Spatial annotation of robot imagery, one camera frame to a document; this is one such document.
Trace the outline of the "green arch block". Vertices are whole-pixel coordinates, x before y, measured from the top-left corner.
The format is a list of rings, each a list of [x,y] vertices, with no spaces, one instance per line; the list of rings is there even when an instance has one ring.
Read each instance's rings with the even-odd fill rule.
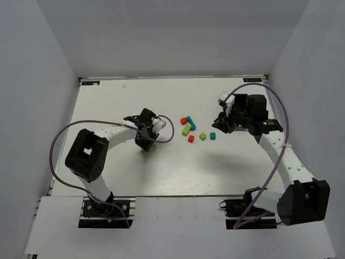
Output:
[[[140,150],[140,153],[142,156],[146,156],[148,153],[155,151],[156,149],[157,149],[157,146],[155,144],[152,144],[148,151],[142,149],[142,150]]]

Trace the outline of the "green rectangular block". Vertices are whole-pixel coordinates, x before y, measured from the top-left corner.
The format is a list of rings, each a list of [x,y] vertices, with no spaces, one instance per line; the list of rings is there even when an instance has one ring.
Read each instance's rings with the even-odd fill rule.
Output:
[[[182,135],[183,136],[187,136],[189,134],[190,130],[191,130],[191,126],[190,125],[186,125],[185,128],[182,131]]]

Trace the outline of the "teal arch block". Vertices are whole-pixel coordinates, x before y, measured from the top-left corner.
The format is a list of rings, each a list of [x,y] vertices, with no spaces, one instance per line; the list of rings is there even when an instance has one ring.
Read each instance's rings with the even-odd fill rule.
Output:
[[[195,123],[193,122],[193,120],[191,119],[191,117],[190,117],[190,116],[187,116],[187,117],[185,117],[185,118],[186,118],[187,122],[190,124],[191,130],[194,131],[194,130],[196,129],[196,125],[195,125]]]

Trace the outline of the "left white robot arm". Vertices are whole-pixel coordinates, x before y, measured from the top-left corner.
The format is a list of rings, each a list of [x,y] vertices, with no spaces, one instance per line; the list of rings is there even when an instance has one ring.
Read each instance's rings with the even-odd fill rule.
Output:
[[[82,182],[91,199],[98,206],[105,206],[114,198],[101,176],[108,151],[134,140],[142,150],[149,152],[165,126],[164,120],[145,108],[140,115],[125,117],[119,125],[96,132],[82,129],[65,159],[65,166]]]

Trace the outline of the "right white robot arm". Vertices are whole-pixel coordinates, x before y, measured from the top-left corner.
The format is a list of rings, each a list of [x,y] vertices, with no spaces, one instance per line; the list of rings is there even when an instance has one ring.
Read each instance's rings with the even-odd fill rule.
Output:
[[[223,110],[212,127],[226,134],[248,131],[270,157],[284,184],[282,194],[261,191],[260,187],[247,189],[241,202],[227,202],[227,214],[239,219],[245,216],[256,219],[270,212],[277,214],[287,226],[324,220],[330,186],[325,180],[317,180],[285,143],[283,128],[277,120],[268,117],[266,97],[223,92],[218,104]]]

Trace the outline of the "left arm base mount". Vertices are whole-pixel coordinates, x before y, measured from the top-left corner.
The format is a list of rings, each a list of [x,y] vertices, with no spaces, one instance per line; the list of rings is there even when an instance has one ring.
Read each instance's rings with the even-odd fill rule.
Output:
[[[128,229],[135,215],[135,199],[114,199],[113,203],[124,212],[126,219],[118,208],[112,206],[98,206],[94,201],[85,197],[82,202],[78,228],[80,229]]]

